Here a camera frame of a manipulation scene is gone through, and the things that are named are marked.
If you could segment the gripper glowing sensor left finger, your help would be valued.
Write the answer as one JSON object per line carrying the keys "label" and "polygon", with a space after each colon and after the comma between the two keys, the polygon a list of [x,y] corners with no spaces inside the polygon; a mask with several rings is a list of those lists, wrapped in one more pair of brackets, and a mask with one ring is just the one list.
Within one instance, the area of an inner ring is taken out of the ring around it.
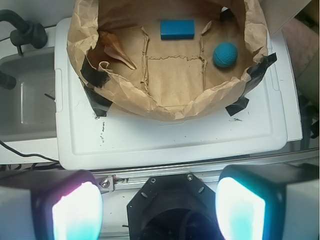
{"label": "gripper glowing sensor left finger", "polygon": [[102,195],[88,170],[0,174],[2,240],[96,240],[102,221]]}

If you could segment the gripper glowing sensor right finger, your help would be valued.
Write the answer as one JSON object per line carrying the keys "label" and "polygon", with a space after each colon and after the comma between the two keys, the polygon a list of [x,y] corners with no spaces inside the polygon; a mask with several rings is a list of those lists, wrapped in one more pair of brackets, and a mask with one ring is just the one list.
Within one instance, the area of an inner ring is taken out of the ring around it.
{"label": "gripper glowing sensor right finger", "polygon": [[219,176],[215,210],[226,240],[318,240],[320,168],[230,164]]}

